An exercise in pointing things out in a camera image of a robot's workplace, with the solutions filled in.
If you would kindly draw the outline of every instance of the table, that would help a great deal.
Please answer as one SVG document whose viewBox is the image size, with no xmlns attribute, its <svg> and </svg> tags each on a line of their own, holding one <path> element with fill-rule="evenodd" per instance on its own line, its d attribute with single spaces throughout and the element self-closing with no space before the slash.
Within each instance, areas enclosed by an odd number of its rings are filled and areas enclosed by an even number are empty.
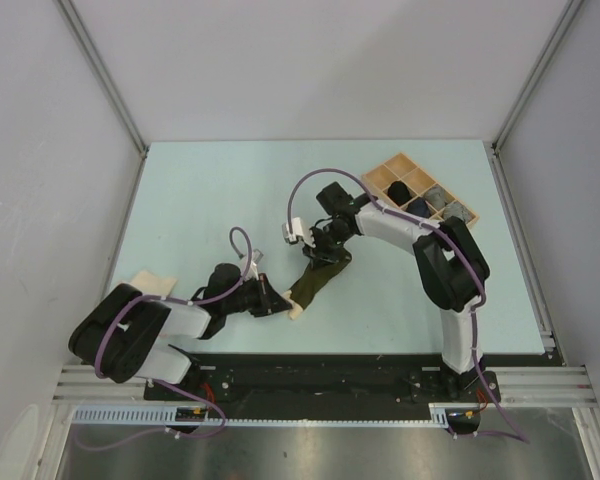
<svg viewBox="0 0 600 480">
<path fill-rule="evenodd" d="M 473 140 L 340 140 L 154 143 L 132 207 L 112 286 L 147 269 L 175 276 L 173 294 L 189 298 L 216 264 L 237 262 L 234 225 L 265 257 L 260 270 L 279 292 L 302 274 L 300 246 L 285 244 L 287 199 L 305 173 L 335 167 L 360 175 L 404 152 L 480 215 L 472 229 L 491 267 L 488 302 L 478 314 L 486 353 L 543 353 L 544 348 L 482 142 Z M 325 217 L 315 195 L 334 174 L 299 190 L 294 216 Z M 440 352 L 439 311 L 420 283 L 415 260 L 384 242 L 356 237 L 353 261 L 296 321 L 285 314 L 229 316 L 210 340 L 189 339 L 190 351 L 222 353 L 426 354 Z"/>
</svg>

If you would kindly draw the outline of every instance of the red wire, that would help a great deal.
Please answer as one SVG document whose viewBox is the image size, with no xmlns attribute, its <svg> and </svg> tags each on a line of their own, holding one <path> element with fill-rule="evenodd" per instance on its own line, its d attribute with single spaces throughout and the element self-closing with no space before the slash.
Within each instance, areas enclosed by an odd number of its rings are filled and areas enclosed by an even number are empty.
<svg viewBox="0 0 600 480">
<path fill-rule="evenodd" d="M 480 410 L 478 411 L 478 413 L 484 412 L 487 409 L 487 406 L 489 405 L 489 401 L 487 400 L 487 397 L 485 396 L 485 394 L 482 393 L 482 390 L 480 390 L 479 388 L 476 390 L 476 393 L 478 395 L 478 402 L 480 404 L 484 403 L 484 407 L 480 407 Z"/>
<path fill-rule="evenodd" d="M 213 390 L 211 390 L 211 386 L 208 383 L 203 383 L 202 388 L 204 389 L 205 392 L 207 392 L 207 400 L 215 403 L 216 396 L 214 395 Z"/>
</svg>

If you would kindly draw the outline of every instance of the wooden compartment tray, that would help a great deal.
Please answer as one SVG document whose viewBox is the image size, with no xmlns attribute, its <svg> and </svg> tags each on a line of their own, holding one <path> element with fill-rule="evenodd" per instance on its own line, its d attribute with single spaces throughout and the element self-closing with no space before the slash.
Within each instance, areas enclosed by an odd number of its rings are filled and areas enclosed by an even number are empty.
<svg viewBox="0 0 600 480">
<path fill-rule="evenodd" d="M 444 191 L 445 206 L 436 209 L 427 202 L 430 216 L 434 220 L 443 220 L 444 210 L 451 203 L 457 202 L 463 205 L 471 214 L 467 222 L 469 228 L 473 227 L 480 218 L 466 203 L 454 195 L 448 188 L 438 182 L 429 172 L 411 160 L 404 153 L 398 153 L 381 165 L 362 175 L 363 183 L 369 187 L 374 195 L 386 202 L 388 205 L 406 211 L 411 202 L 416 198 L 424 198 L 425 193 L 432 187 L 440 185 Z M 393 182 L 403 182 L 409 189 L 411 200 L 403 205 L 397 205 L 387 195 L 387 190 Z"/>
</svg>

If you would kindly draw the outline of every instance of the gray wall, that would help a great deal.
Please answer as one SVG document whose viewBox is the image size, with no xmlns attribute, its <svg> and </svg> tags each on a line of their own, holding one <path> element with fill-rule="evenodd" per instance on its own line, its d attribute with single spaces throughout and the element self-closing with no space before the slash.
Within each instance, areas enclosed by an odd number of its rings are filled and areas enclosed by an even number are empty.
<svg viewBox="0 0 600 480">
<path fill-rule="evenodd" d="M 138 165 L 53 2 L 0 2 L 0 441 L 46 408 Z"/>
<path fill-rule="evenodd" d="M 566 0 L 75 0 L 147 141 L 491 139 Z"/>
<path fill-rule="evenodd" d="M 600 401 L 600 0 L 585 6 L 503 163 L 559 340 Z"/>
</svg>

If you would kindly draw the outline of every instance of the metal floor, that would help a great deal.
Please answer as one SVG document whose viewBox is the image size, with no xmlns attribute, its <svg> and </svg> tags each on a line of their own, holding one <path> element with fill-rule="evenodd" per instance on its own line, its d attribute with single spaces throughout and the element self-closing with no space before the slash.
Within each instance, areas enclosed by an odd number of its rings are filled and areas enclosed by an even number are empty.
<svg viewBox="0 0 600 480">
<path fill-rule="evenodd" d="M 482 428 L 505 428 L 495 410 Z M 531 445 L 509 439 L 454 441 L 440 429 L 233 428 L 206 440 L 161 433 L 103 453 L 67 444 L 59 480 L 204 479 L 543 479 L 586 480 L 591 473 L 570 409 L 517 409 Z M 102 445 L 146 427 L 74 426 Z"/>
</svg>

